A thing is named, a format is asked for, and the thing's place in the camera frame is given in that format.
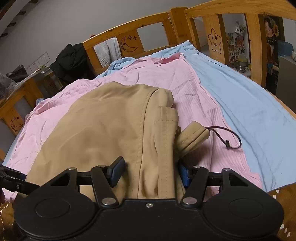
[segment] star carving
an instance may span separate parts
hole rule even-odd
[[[213,28],[211,29],[211,34],[208,35],[208,38],[212,44],[213,52],[217,51],[218,53],[221,53],[220,44],[221,44],[222,39],[220,36],[218,36],[216,34],[216,32]]]

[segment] beige coat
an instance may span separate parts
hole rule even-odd
[[[197,122],[182,133],[171,91],[111,82],[76,100],[36,157],[27,181],[44,184],[68,167],[89,171],[123,156],[127,170],[113,191],[122,198],[180,199],[176,162],[210,135]],[[92,187],[81,187],[92,200]]]

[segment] hanging towel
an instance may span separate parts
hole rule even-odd
[[[110,65],[113,61],[121,59],[121,53],[117,38],[110,38],[94,46],[102,67]]]

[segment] blue container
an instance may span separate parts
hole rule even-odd
[[[280,56],[291,56],[293,51],[293,45],[285,42],[285,41],[278,41],[278,54]]]

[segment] drawstring cord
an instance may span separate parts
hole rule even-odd
[[[232,130],[229,130],[229,129],[227,129],[225,127],[221,127],[221,126],[209,126],[209,127],[206,127],[206,129],[208,129],[209,131],[213,131],[219,137],[219,139],[226,145],[226,147],[229,149],[238,149],[242,146],[242,141],[241,141],[240,137]],[[238,147],[230,146],[229,140],[224,141],[215,129],[222,129],[222,130],[231,132],[233,135],[235,135],[239,139],[239,146]]]

